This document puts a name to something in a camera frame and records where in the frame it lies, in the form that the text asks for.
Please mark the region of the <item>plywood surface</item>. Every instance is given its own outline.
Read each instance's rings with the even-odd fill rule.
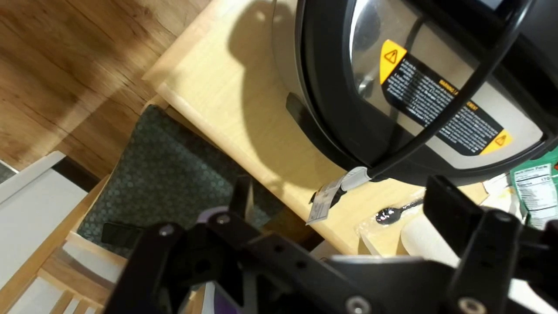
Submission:
[[[310,145],[284,109],[288,91],[274,68],[270,23],[272,0],[213,0],[145,79],[307,220],[314,191],[343,171]],[[420,191],[394,180],[370,184],[343,198],[329,218],[314,227],[342,253],[357,253],[359,225],[385,206],[415,199]],[[471,194],[476,201],[483,198],[479,187]],[[382,243],[397,246],[397,234]]]
[[[0,161],[57,149],[108,175],[153,95],[141,75],[207,2],[2,2]]]

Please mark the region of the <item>yellow warning label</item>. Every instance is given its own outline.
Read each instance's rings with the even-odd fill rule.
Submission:
[[[500,150],[504,147],[507,147],[513,142],[513,136],[502,129],[481,152],[481,156],[492,154],[495,150]]]
[[[396,42],[384,42],[380,54],[380,84],[384,84],[387,77],[397,68],[404,54],[404,48],[397,46]]]

